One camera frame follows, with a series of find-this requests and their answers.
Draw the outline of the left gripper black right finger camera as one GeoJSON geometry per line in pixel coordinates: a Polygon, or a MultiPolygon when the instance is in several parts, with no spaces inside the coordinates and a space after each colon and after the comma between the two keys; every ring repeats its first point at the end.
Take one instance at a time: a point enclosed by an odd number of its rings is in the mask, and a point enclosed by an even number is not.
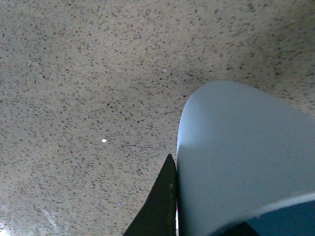
{"type": "Polygon", "coordinates": [[[237,226],[226,230],[219,234],[220,236],[258,236],[258,232],[255,231],[247,222],[243,222],[237,226]]]}

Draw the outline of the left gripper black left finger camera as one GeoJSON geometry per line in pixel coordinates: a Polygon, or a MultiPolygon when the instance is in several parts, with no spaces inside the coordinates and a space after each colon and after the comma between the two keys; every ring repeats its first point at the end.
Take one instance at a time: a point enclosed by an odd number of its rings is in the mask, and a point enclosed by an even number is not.
{"type": "Polygon", "coordinates": [[[175,236],[178,195],[176,165],[169,154],[125,236],[175,236]]]}

